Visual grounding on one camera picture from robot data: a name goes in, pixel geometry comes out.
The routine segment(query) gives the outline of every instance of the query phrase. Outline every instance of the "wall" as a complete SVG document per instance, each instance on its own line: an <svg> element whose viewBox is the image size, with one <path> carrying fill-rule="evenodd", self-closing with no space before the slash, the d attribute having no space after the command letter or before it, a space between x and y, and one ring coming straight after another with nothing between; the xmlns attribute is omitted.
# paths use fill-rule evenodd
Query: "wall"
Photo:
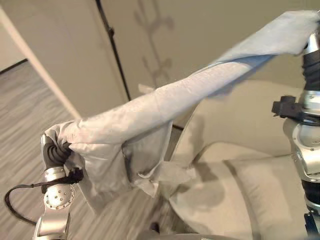
<svg viewBox="0 0 320 240"><path fill-rule="evenodd" d="M22 51L33 56L27 58L57 96L69 101L69 109L74 107L74 116L98 114L127 101L93 1L3 0L1 5L12 32L26 43Z"/></svg>
<svg viewBox="0 0 320 240"><path fill-rule="evenodd" d="M319 0L102 0L102 3L115 29L133 97L142 94L139 84L159 87L186 77L285 11L320 9ZM300 57L281 56L251 79L302 87L301 72ZM178 124L184 125L186 119Z"/></svg>
<svg viewBox="0 0 320 240"><path fill-rule="evenodd" d="M0 25L0 71L25 59L2 24Z"/></svg>

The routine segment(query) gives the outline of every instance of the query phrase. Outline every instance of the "chair cushion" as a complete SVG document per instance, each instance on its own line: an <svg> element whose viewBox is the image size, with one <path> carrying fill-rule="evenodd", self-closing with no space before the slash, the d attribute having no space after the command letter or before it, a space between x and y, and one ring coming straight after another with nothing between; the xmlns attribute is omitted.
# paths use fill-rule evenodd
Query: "chair cushion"
<svg viewBox="0 0 320 240"><path fill-rule="evenodd" d="M307 237L304 190L290 156L233 160L231 164L243 184L263 239Z"/></svg>
<svg viewBox="0 0 320 240"><path fill-rule="evenodd" d="M257 226L253 211L223 160L265 157L270 156L231 143L205 147L195 159L196 179L178 187L169 199L171 206L198 233L252 240Z"/></svg>
<svg viewBox="0 0 320 240"><path fill-rule="evenodd" d="M196 232L240 240L304 237L303 190L288 156L216 142L194 160L197 177L170 197Z"/></svg>

